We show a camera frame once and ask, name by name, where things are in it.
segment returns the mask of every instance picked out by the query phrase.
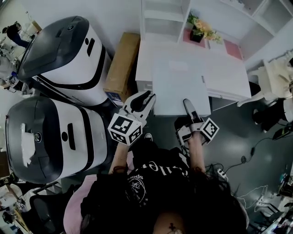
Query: black cable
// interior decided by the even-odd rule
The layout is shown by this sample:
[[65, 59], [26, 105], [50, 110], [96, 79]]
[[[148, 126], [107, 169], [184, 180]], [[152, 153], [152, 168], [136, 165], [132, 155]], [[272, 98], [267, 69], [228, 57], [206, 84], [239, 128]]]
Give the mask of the black cable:
[[222, 166], [222, 170], [224, 170], [224, 166], [223, 166], [223, 164], [221, 164], [221, 163], [210, 164], [210, 165], [206, 166], [206, 168], [208, 167], [208, 168], [210, 169], [211, 166], [216, 166], [216, 165], [220, 165], [220, 166]]
[[[289, 136], [282, 137], [282, 138], [288, 138], [288, 137], [293, 137], [293, 135], [289, 135]], [[255, 154], [255, 149], [256, 149], [257, 145], [258, 145], [260, 142], [262, 142], [263, 140], [266, 140], [266, 139], [273, 140], [273, 138], [270, 138], [270, 137], [266, 137], [266, 138], [263, 138], [263, 139], [259, 140], [259, 141], [255, 144], [255, 146], [251, 148], [251, 151], [250, 151], [250, 159], [247, 160], [247, 158], [246, 158], [245, 156], [242, 156], [242, 157], [241, 157], [241, 163], [238, 163], [238, 164], [235, 164], [235, 165], [232, 165], [232, 166], [228, 167], [228, 169], [225, 171], [225, 174], [227, 173], [228, 170], [230, 170], [230, 169], [233, 168], [233, 167], [240, 166], [240, 165], [242, 165], [242, 164], [244, 164], [244, 163], [249, 163], [249, 162], [251, 161], [253, 155]]]
[[250, 162], [251, 158], [249, 159], [249, 161], [247, 161], [246, 157], [245, 156], [242, 156], [241, 157], [241, 163], [238, 163], [238, 164], [235, 164], [235, 165], [232, 165], [230, 167], [228, 167], [228, 169], [225, 171], [225, 174], [227, 173], [227, 171], [229, 171], [232, 167], [236, 167], [236, 166], [240, 166], [244, 163], [247, 163], [247, 162]]

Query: black t-shirt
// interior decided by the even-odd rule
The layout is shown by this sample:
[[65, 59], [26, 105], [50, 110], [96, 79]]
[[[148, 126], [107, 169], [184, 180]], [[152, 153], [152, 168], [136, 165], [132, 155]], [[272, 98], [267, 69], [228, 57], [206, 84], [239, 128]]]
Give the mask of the black t-shirt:
[[128, 175], [128, 183], [132, 192], [127, 198], [136, 201], [140, 207], [160, 206], [159, 209], [172, 206], [171, 198], [186, 190], [189, 184], [188, 166], [178, 157], [169, 158], [167, 162], [150, 160]]
[[137, 142], [133, 152], [134, 170], [127, 176], [121, 173], [98, 175], [81, 204], [81, 215], [92, 217], [89, 229], [106, 228], [108, 233], [152, 233], [161, 212], [189, 213], [194, 188], [189, 182], [189, 168], [177, 149], [159, 149], [155, 143]]
[[16, 24], [11, 25], [7, 29], [7, 36], [9, 39], [13, 40], [16, 34], [18, 34], [18, 28], [16, 27]]

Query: cardboard box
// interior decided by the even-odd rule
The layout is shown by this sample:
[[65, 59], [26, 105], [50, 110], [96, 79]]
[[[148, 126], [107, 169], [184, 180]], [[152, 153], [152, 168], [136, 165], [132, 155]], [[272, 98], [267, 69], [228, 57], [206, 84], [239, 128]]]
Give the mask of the cardboard box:
[[139, 34], [124, 32], [108, 72], [104, 91], [118, 106], [123, 106], [137, 92], [135, 75], [140, 40]]

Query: gray floor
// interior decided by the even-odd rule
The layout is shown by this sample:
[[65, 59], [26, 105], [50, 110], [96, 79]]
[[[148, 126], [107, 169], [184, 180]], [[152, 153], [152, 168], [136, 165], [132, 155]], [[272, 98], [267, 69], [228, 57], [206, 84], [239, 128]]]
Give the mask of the gray floor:
[[[251, 148], [262, 138], [272, 137], [282, 126], [274, 126], [268, 133], [263, 133], [260, 125], [251, 119], [254, 108], [262, 108], [260, 102], [253, 102], [236, 107], [236, 104], [214, 111], [210, 118], [220, 127], [218, 134], [209, 145], [204, 146], [205, 164], [221, 163], [224, 168], [240, 163], [243, 155], [250, 158]], [[153, 135], [159, 147], [171, 149], [179, 146], [175, 136], [175, 117], [149, 117], [145, 132]], [[268, 185], [268, 195], [278, 189], [280, 175], [290, 172], [293, 161], [293, 137], [277, 141], [264, 140], [256, 148], [249, 163], [231, 168], [227, 172], [229, 183], [237, 196], [244, 195], [256, 187]], [[68, 177], [66, 183], [79, 183], [85, 174], [94, 174], [92, 169], [82, 175]], [[258, 199], [261, 189], [246, 197], [247, 206]], [[254, 206], [248, 209], [253, 217]]]

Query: person in background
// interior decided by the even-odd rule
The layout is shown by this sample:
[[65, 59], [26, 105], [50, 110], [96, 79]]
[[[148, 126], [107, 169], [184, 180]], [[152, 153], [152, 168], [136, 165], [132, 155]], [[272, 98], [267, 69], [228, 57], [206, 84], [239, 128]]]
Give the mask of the person in background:
[[[290, 92], [293, 91], [293, 83], [290, 84]], [[274, 104], [266, 108], [264, 111], [253, 110], [252, 119], [256, 124], [261, 123], [264, 133], [269, 131], [280, 119], [287, 122], [293, 121], [293, 98], [280, 99]]]
[[87, 179], [68, 202], [65, 232], [247, 233], [247, 213], [229, 184], [206, 171], [201, 134], [188, 145], [190, 162], [178, 148], [158, 148], [147, 133], [131, 147], [134, 169], [127, 171], [129, 147], [118, 143], [109, 174]]
[[18, 22], [15, 22], [13, 25], [3, 28], [2, 33], [7, 33], [8, 38], [15, 44], [26, 48], [28, 47], [29, 42], [20, 38], [18, 32], [21, 30], [21, 28], [21, 25]]

